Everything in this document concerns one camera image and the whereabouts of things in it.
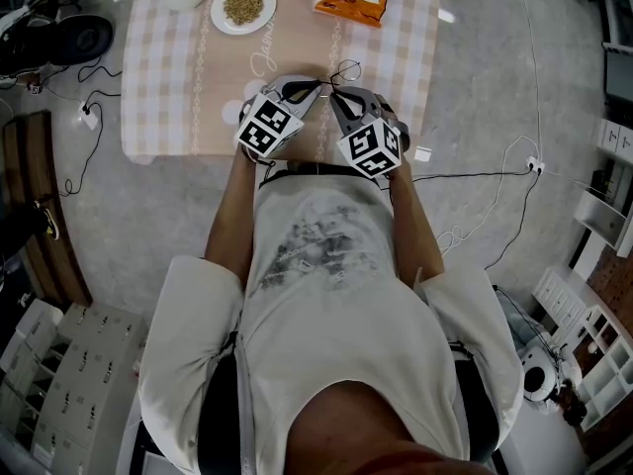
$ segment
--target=white plate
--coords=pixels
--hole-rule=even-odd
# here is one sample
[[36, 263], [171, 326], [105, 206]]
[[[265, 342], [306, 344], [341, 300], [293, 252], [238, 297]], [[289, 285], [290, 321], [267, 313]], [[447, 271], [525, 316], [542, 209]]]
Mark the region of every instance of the white plate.
[[277, 8], [277, 0], [264, 0], [264, 8], [262, 9], [259, 18], [252, 23], [239, 27], [226, 15], [225, 1], [226, 0], [214, 0], [214, 3], [211, 6], [211, 20], [214, 22], [214, 25], [218, 27], [218, 30], [232, 36], [243, 36], [251, 34], [252, 32], [255, 32], [255, 30], [259, 30], [270, 21], [270, 18], [273, 17], [275, 9]]

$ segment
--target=table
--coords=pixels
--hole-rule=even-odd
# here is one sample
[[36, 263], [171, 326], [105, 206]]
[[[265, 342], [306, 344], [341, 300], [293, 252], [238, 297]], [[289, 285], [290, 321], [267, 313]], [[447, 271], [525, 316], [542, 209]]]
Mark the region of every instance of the table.
[[[158, 155], [231, 155], [243, 100], [285, 73], [333, 73], [361, 62], [352, 83], [381, 93], [408, 124], [414, 154], [430, 83], [439, 0], [389, 0], [383, 29], [313, 12], [316, 0], [277, 0], [273, 20], [250, 36], [225, 36], [210, 19], [213, 0], [171, 12], [135, 0], [124, 55], [122, 145], [148, 163]], [[284, 148], [283, 158], [343, 160], [342, 133], [326, 99]]]

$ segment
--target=electrical outlet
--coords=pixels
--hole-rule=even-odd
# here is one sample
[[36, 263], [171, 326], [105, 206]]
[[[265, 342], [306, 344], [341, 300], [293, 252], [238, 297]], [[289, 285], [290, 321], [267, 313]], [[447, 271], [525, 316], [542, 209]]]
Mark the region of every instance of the electrical outlet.
[[86, 114], [83, 110], [85, 105], [85, 102], [81, 102], [81, 104], [79, 104], [79, 117], [85, 122], [88, 127], [90, 127], [91, 131], [94, 131], [97, 128], [97, 124], [99, 123], [99, 117], [93, 111], [89, 111], [88, 114]]
[[534, 156], [530, 156], [527, 160], [525, 160], [525, 164], [529, 167], [532, 167], [533, 171], [542, 174], [545, 170], [545, 164], [543, 162], [539, 162]]

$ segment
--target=checkered tablecloth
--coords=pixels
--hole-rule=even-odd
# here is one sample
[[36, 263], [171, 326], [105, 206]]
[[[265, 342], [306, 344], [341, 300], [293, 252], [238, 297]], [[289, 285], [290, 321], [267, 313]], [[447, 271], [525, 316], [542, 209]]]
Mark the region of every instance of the checkered tablecloth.
[[[199, 118], [205, 110], [201, 106], [204, 95], [216, 89], [205, 84], [205, 75], [210, 69], [222, 68], [214, 63], [210, 43], [216, 32], [209, 17], [212, 2], [205, 0], [193, 11], [177, 13], [160, 0], [134, 1], [122, 96], [122, 144], [131, 160], [148, 163], [158, 155], [231, 152], [226, 136], [235, 127], [226, 124], [218, 132], [218, 128], [204, 128], [205, 120]], [[400, 120], [408, 124], [414, 145], [422, 128], [438, 9], [439, 0], [389, 0], [381, 30], [322, 16], [330, 20], [332, 37], [324, 71], [333, 71], [345, 58], [360, 61], [363, 75], [354, 84], [388, 100]], [[282, 73], [302, 72], [277, 75]], [[292, 158], [332, 161], [329, 108], [322, 109], [320, 120], [316, 146], [307, 155]]]

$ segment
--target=food on plate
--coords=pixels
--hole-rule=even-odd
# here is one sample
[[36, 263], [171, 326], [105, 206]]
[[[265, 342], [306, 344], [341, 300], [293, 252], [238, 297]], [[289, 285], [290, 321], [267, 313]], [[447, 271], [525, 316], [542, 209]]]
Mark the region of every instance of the food on plate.
[[264, 9], [264, 0], [226, 0], [225, 13], [241, 27], [252, 23]]
[[380, 23], [387, 10], [387, 0], [378, 0], [377, 4], [365, 0], [320, 0], [315, 10], [348, 19], [374, 28], [382, 28]]

